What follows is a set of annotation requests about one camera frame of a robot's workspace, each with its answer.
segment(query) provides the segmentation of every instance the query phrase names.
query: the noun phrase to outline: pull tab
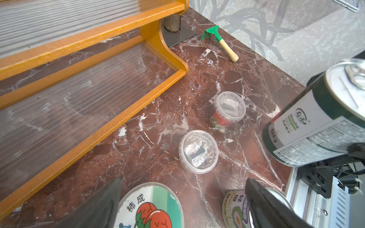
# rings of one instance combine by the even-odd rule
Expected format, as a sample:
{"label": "pull tab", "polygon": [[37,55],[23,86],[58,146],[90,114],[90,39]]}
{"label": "pull tab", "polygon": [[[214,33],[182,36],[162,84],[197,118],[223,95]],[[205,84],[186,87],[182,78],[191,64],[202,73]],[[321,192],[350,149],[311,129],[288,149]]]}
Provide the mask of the pull tab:
{"label": "pull tab", "polygon": [[365,69],[358,64],[348,64],[345,66],[347,76],[350,81],[359,89],[365,90]]}

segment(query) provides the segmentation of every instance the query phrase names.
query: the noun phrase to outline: black metal plate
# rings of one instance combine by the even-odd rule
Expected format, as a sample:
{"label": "black metal plate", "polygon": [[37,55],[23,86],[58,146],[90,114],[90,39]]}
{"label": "black metal plate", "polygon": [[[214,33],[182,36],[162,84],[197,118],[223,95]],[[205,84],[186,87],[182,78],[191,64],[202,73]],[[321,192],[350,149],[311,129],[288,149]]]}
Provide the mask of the black metal plate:
{"label": "black metal plate", "polygon": [[195,31],[192,30],[191,26],[181,20],[180,31],[179,32],[170,32],[162,23],[162,35],[168,47],[173,47],[176,44],[192,37],[195,35]]}
{"label": "black metal plate", "polygon": [[321,194],[324,198],[331,198],[332,193],[332,179],[333,179],[333,170],[332,169],[319,169],[318,173],[321,174],[322,177],[322,186],[318,186],[314,181],[314,177],[311,170],[312,165],[306,165],[300,167],[298,169],[298,174],[300,178],[316,193]]}

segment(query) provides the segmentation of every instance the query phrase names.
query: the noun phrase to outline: small plastic container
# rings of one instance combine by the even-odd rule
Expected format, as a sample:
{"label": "small plastic container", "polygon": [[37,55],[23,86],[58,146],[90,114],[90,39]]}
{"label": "small plastic container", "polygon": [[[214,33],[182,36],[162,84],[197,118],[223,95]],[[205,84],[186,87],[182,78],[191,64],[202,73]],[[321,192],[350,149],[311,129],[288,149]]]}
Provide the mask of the small plastic container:
{"label": "small plastic container", "polygon": [[224,129],[232,123],[242,120],[246,106],[242,98],[234,92],[223,92],[214,102],[215,113],[211,121],[216,128]]}
{"label": "small plastic container", "polygon": [[218,162],[218,145],[205,131],[194,130],[186,133],[180,142],[179,152],[181,166],[192,173],[207,173]]}

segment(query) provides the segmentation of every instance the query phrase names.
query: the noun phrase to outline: metal can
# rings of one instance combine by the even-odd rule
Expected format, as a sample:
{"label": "metal can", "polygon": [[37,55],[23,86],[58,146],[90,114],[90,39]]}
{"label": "metal can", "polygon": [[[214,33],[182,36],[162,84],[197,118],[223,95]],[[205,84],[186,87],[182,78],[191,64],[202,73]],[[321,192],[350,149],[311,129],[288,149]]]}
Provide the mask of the metal can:
{"label": "metal can", "polygon": [[262,139],[274,158],[293,167],[365,142],[365,60],[330,67],[265,126]]}
{"label": "metal can", "polygon": [[130,190],[119,202],[115,228],[155,227],[184,228],[181,204],[166,185],[149,182]]}
{"label": "metal can", "polygon": [[227,228],[250,228],[248,199],[245,190],[231,190],[224,197],[222,215]]}
{"label": "metal can", "polygon": [[293,207],[291,206],[289,201],[285,198],[285,196],[283,196],[283,194],[281,194],[280,192],[278,192],[277,190],[272,189],[272,188],[266,188],[266,190],[269,191],[275,198],[277,198],[285,206],[287,206],[287,208],[289,208],[291,211],[294,212]]}

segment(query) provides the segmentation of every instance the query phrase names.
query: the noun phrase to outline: green can label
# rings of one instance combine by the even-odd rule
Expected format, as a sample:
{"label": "green can label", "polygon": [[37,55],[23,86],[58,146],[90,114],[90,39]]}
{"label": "green can label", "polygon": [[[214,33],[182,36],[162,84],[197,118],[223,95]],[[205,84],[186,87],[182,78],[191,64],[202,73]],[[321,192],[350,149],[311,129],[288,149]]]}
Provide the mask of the green can label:
{"label": "green can label", "polygon": [[289,166],[303,166],[347,153],[364,142],[364,121],[330,94],[324,77],[307,88],[263,132],[268,151]]}
{"label": "green can label", "polygon": [[231,190],[224,197],[222,215],[227,228],[251,228],[245,190]]}

